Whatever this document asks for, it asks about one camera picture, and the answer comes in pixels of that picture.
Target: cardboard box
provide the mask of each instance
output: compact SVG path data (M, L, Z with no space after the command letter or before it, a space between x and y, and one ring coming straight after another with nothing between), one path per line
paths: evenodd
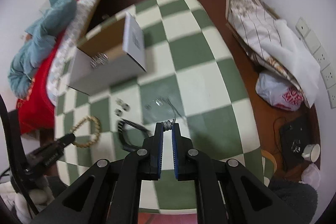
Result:
M93 95L146 71L143 33L129 13L109 26L95 27L86 39L70 64L71 88ZM93 68L91 60L100 52L107 55L108 63Z

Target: gray fabric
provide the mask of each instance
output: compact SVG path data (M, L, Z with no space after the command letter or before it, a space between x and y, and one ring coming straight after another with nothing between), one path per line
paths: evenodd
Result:
M271 179L268 188L281 198L305 223L310 223L317 208L317 191L309 184Z

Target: metal screw head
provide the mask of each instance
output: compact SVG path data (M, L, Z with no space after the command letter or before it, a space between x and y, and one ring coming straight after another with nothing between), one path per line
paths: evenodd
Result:
M231 167L236 167L236 166L238 166L238 161L235 160L235 159L229 159L229 160L227 161L227 163L228 163L228 165L230 165Z
M188 154L190 156L196 156L196 155L198 155L198 150L196 150L196 149L189 149Z
M117 115L118 117L121 117L123 112L120 109L116 108L115 111L114 111L114 114Z
M130 106L126 103L122 104L121 107L123 108L124 111L129 111Z
M139 156L145 156L147 154L147 150L146 149L139 149L137 152L136 152Z
M99 160L97 165L98 167L105 167L107 165L107 160Z

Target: patterned bedsheet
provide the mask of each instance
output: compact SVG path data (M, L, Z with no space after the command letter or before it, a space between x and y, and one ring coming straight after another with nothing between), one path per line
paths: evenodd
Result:
M56 98L58 96L58 82L62 75L63 68L69 66L71 53L74 49L77 40L87 22L87 18L98 0L79 0L77 2L77 11L74 20L69 24L65 31L64 37L57 50L56 56L51 64L47 79L47 95L53 105L56 105Z

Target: green floor tile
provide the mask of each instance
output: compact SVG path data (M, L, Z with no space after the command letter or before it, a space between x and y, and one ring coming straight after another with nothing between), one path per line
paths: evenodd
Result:
M84 105L89 102L89 96L85 93L82 93L80 91L76 92L76 107L79 107L81 105Z
M150 47L156 43L167 40L165 29L163 28L162 21L147 27L143 31L143 40L145 47Z
M274 175L274 164L271 160L265 158L264 177L267 177L270 180L273 175Z
M202 32L169 43L175 70L213 60L213 54Z
M77 165L74 165L74 164L67 164L67 166L68 166L70 184L72 184L79 177L78 168L77 168Z
M144 124L163 122L174 117L172 107L164 100L169 98L178 114L184 116L176 75L140 86L140 97Z
M129 87L134 86L134 85L137 85L137 79L136 78L133 78L133 79L127 80L125 82L118 83L116 85L110 86L110 92L115 93L115 92L118 92L120 90L124 90L124 89L129 88Z
M218 61L217 65L225 82L230 101L233 103L248 98L244 82L233 59L228 58Z
M144 10L147 10L150 7L153 7L154 5L157 5L158 3L156 0L144 0L138 4L135 5L135 11L136 13L140 13Z
M64 110L64 100L65 100L65 94L58 97L57 101L57 109L56 109L56 115L60 115L63 113Z
M163 210L195 209L196 196L193 181L177 181L174 170L162 170L161 178L154 181L159 208Z
M62 157L59 158L60 161L66 162L65 156L63 155Z
M162 17L166 17L171 14L189 10L187 3L184 0L176 0L168 4L159 7Z
M194 148L212 159L222 160L243 153L231 105L187 117L187 121Z
M251 152L244 153L245 167L264 183L263 160L261 149L257 148Z
M87 143L90 140L91 140L90 136L76 137L76 142L82 143L82 144ZM80 148L80 147L76 147L76 148L77 148L78 165L91 167L92 159L91 159L90 148Z
M114 148L115 148L115 159L121 160L124 159L129 152L122 149L121 142L119 140L119 134L117 132L111 133L113 134ZM128 129L126 130L126 136L124 136L126 142L129 144L142 147L143 140L145 137L142 132L138 129Z
M139 208L139 213L159 214L160 210L148 209L148 208Z
M100 120L102 132L110 131L109 98L104 98L90 105L90 115ZM91 134L95 132L95 124L91 123Z
M69 70L69 67L70 67L70 62L71 62L71 60L65 63L62 75L65 75L66 73L68 73L68 70Z
M72 127L74 126L74 113L73 111L68 112L64 115L64 134L68 134Z
M129 152L122 149L118 132L113 132L111 134L113 134L115 160L122 160L129 154Z
M208 26L213 26L211 19L204 9L195 10L192 11L192 13L201 29Z

